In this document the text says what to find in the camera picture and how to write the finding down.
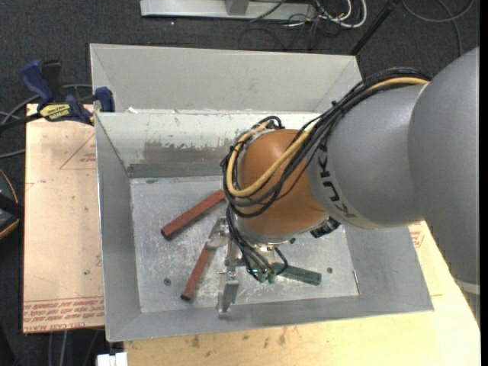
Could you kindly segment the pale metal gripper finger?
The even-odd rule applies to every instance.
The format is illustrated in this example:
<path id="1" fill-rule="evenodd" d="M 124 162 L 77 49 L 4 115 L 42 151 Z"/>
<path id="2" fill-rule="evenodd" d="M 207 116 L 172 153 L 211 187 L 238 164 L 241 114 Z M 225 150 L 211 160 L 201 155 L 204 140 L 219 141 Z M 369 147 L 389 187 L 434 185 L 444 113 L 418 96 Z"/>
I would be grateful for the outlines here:
<path id="1" fill-rule="evenodd" d="M 239 288 L 237 273 L 225 270 L 220 274 L 220 285 L 217 299 L 217 310 L 219 313 L 226 313 L 232 303 L 236 301 Z"/>
<path id="2" fill-rule="evenodd" d="M 206 241 L 206 250 L 217 250 L 230 240 L 229 224 L 225 217 L 219 217 L 213 225 Z"/>

